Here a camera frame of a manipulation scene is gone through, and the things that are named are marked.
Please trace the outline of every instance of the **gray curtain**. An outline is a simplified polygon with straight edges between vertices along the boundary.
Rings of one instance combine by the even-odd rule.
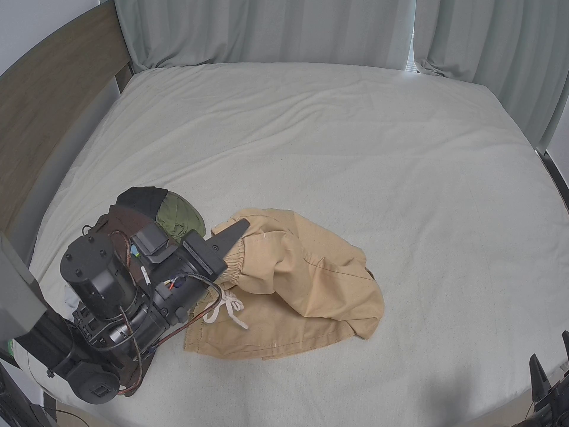
[[[569,85],[569,0],[417,0],[419,72],[488,87],[539,150]]]
[[[415,0],[115,0],[138,72],[204,62],[404,69]]]

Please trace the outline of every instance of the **bed frame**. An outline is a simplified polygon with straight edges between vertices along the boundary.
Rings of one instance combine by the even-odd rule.
[[[122,92],[131,77],[112,0],[58,29],[0,76],[0,230],[24,261],[53,195],[94,128],[80,142],[71,138],[69,147],[63,147],[66,135],[113,78]]]

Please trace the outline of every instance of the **white label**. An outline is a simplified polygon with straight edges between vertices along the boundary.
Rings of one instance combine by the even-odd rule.
[[[144,275],[144,279],[146,280],[146,284],[150,286],[150,277],[148,276],[148,272],[146,272],[146,267],[140,266],[140,270],[142,271],[142,275]]]

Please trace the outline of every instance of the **floor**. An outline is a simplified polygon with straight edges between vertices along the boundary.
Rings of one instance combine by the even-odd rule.
[[[530,405],[531,392],[527,391],[517,399],[509,402],[508,404],[492,413],[489,413],[486,416],[478,418],[469,423],[461,423],[458,426],[454,427],[510,427],[516,423],[519,423],[525,418]],[[97,419],[96,417],[93,417],[80,409],[69,407],[60,402],[57,403],[57,409],[63,409],[65,411],[74,413],[77,416],[80,416],[85,420],[89,427],[117,427],[114,424]],[[57,413],[57,423],[60,425],[60,427],[85,427],[85,424],[82,423],[79,419],[73,416],[69,416],[65,413]]]

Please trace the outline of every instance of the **bed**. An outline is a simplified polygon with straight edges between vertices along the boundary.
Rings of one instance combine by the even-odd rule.
[[[30,270],[62,315],[65,248],[145,185],[186,197],[208,228],[274,207],[336,232],[366,252],[385,316],[370,340],[278,360],[217,360],[178,336],[135,395],[99,406],[16,346],[19,365],[65,403],[141,427],[442,426],[527,390],[531,354],[546,372],[566,361],[569,215],[485,87],[329,64],[134,75],[39,228]]]

